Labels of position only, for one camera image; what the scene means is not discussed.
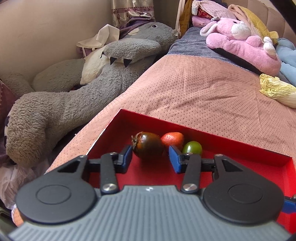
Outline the small green tomato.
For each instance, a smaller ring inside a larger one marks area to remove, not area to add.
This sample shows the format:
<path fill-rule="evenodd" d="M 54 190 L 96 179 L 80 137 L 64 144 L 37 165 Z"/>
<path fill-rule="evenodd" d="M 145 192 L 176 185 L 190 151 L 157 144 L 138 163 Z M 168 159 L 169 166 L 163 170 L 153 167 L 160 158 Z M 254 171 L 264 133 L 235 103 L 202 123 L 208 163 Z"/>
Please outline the small green tomato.
<path fill-rule="evenodd" d="M 202 149 L 202 146 L 199 142 L 190 141 L 184 145 L 182 153 L 183 154 L 190 154 L 190 153 L 191 154 L 198 154 L 201 156 L 203 153 L 203 149 Z"/>

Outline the white tote bag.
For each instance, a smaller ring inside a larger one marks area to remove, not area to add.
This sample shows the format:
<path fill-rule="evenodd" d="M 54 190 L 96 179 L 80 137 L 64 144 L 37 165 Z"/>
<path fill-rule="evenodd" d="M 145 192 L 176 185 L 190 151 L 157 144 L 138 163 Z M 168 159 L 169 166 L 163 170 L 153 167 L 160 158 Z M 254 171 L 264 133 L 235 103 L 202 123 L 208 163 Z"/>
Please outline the white tote bag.
<path fill-rule="evenodd" d="M 118 41 L 119 33 L 120 30 L 118 28 L 106 24 L 94 37 L 79 41 L 76 46 L 82 51 L 83 57 L 86 57 L 96 49 L 100 49 L 111 42 Z"/>

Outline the napa cabbage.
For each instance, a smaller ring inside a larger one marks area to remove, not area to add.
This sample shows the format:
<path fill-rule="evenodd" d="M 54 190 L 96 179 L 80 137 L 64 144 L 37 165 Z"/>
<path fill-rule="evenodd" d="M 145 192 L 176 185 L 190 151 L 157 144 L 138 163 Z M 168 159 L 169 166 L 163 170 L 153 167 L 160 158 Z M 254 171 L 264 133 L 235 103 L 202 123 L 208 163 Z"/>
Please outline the napa cabbage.
<path fill-rule="evenodd" d="M 293 85 L 266 74 L 261 74 L 259 80 L 260 93 L 289 108 L 296 108 L 296 88 Z"/>

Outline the pink pillow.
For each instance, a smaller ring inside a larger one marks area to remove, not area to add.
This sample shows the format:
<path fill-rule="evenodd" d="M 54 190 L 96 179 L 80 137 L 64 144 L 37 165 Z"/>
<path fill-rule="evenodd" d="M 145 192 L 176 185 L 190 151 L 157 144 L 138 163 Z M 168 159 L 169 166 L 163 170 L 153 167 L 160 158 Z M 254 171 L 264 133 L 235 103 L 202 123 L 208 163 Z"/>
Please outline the pink pillow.
<path fill-rule="evenodd" d="M 214 1 L 192 2 L 192 23 L 194 27 L 202 28 L 208 23 L 221 18 L 236 20 L 236 16 L 229 9 Z"/>

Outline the red tomato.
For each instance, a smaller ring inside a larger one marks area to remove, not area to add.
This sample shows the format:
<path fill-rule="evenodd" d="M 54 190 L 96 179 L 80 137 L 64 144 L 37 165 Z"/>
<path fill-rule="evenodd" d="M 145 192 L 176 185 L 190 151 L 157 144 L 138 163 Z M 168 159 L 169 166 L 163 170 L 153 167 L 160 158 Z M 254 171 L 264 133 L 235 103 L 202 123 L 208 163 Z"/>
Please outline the red tomato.
<path fill-rule="evenodd" d="M 169 149 L 169 146 L 175 146 L 177 149 L 182 150 L 184 147 L 185 137 L 179 132 L 169 132 L 161 137 L 161 141 L 167 150 Z"/>

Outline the pink plush rabbit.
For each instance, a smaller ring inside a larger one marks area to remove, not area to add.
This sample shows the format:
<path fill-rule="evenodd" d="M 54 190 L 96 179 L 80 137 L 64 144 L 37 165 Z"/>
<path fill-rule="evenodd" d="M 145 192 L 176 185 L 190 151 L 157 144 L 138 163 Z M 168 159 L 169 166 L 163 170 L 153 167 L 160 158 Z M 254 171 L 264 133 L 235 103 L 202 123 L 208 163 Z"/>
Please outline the pink plush rabbit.
<path fill-rule="evenodd" d="M 270 37 L 252 35 L 247 24 L 221 18 L 201 28 L 208 48 L 258 74 L 278 75 L 281 61 Z"/>

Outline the pink dotted bedspread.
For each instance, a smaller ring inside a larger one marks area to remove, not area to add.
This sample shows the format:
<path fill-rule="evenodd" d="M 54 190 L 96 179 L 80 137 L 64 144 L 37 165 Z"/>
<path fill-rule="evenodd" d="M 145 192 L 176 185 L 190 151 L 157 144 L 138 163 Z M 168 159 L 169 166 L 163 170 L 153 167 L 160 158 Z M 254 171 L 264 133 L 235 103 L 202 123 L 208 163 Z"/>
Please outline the pink dotted bedspread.
<path fill-rule="evenodd" d="M 166 55 L 99 112 L 52 167 L 85 154 L 120 109 L 295 157 L 295 110 L 260 89 L 256 74 L 224 61 Z"/>

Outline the red shallow box tray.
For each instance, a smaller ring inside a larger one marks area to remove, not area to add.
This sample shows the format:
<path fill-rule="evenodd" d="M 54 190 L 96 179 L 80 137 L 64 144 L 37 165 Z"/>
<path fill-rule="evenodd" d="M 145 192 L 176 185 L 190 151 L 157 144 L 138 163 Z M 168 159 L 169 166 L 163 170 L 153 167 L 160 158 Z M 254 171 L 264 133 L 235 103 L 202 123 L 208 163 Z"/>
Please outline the red shallow box tray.
<path fill-rule="evenodd" d="M 274 182 L 285 196 L 295 194 L 292 157 L 125 109 L 121 109 L 103 126 L 87 153 L 88 158 L 97 159 L 105 153 L 120 152 L 131 143 L 131 137 L 141 131 L 158 136 L 169 132 L 182 133 L 186 142 L 197 141 L 201 144 L 203 158 L 211 159 L 215 154 L 224 154 Z M 165 153 L 152 165 L 142 163 L 137 156 L 133 156 L 127 173 L 118 174 L 117 179 L 120 187 L 133 184 L 180 187 L 183 175 L 174 172 Z"/>

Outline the dark purple tomato in tray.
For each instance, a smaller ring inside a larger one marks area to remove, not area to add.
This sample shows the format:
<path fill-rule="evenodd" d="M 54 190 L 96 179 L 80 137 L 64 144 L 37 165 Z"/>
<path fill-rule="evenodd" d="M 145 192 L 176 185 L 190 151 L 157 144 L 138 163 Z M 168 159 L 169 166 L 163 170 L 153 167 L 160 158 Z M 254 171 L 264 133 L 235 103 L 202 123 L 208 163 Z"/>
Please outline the dark purple tomato in tray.
<path fill-rule="evenodd" d="M 164 145 L 158 135 L 149 132 L 139 132 L 131 136 L 132 150 L 141 159 L 148 159 L 162 155 Z"/>

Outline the beige padded headboard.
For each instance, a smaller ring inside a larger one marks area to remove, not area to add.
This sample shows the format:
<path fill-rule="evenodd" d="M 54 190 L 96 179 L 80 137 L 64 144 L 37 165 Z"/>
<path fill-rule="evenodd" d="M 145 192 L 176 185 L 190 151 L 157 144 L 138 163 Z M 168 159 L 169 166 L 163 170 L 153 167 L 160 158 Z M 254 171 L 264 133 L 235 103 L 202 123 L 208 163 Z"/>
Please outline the beige padded headboard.
<path fill-rule="evenodd" d="M 269 31 L 278 32 L 280 38 L 288 39 L 295 45 L 295 33 L 271 1 L 229 0 L 223 2 L 227 5 L 235 4 L 249 9 L 263 21 Z"/>

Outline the patterned curtain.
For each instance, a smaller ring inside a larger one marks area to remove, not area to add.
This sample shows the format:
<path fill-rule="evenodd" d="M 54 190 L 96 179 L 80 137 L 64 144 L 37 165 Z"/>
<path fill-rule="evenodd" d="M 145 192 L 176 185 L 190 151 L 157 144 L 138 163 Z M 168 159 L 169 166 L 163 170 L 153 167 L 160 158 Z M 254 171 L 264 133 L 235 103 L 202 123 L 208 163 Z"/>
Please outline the patterned curtain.
<path fill-rule="evenodd" d="M 151 0 L 112 0 L 111 16 L 114 27 L 119 29 L 131 19 L 154 21 L 154 3 Z"/>

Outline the light blue blanket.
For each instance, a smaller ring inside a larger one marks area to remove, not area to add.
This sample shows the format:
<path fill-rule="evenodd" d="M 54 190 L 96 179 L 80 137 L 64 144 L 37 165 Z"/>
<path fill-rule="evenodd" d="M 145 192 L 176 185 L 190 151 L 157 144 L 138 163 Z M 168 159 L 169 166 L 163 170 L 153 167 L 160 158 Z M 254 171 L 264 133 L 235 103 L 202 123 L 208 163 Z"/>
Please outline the light blue blanket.
<path fill-rule="evenodd" d="M 286 80 L 293 86 L 295 86 L 296 80 L 296 49 L 294 44 L 285 38 L 279 38 L 277 40 L 276 53 L 281 60 L 281 74 Z"/>

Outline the grey plush shark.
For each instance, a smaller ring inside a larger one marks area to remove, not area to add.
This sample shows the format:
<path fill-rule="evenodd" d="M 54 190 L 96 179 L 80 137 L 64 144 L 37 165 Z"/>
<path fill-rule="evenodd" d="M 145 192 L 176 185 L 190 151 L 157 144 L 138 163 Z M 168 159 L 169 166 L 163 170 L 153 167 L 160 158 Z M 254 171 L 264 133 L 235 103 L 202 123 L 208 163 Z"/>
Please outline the grey plush shark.
<path fill-rule="evenodd" d="M 43 161 L 73 129 L 88 123 L 125 92 L 177 39 L 171 27 L 145 23 L 124 38 L 88 55 L 57 63 L 36 76 L 55 82 L 80 80 L 69 91 L 34 91 L 13 104 L 4 124 L 4 145 L 10 159 L 31 168 Z"/>

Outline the yellow plush blanket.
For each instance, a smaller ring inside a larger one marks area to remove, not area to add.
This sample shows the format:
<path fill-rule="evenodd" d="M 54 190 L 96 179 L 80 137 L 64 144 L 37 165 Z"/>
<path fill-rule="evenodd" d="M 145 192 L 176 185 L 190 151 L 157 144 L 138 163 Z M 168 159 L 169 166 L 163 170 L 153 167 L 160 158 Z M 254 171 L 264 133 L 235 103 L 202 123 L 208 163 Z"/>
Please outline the yellow plush blanket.
<path fill-rule="evenodd" d="M 234 16 L 236 16 L 238 20 L 243 21 L 248 25 L 252 35 L 258 35 L 262 40 L 266 40 L 266 38 L 269 37 L 273 45 L 278 43 L 278 33 L 276 31 L 269 32 L 263 21 L 260 20 L 260 18 L 252 11 L 235 4 L 230 4 L 228 9 L 234 14 Z"/>

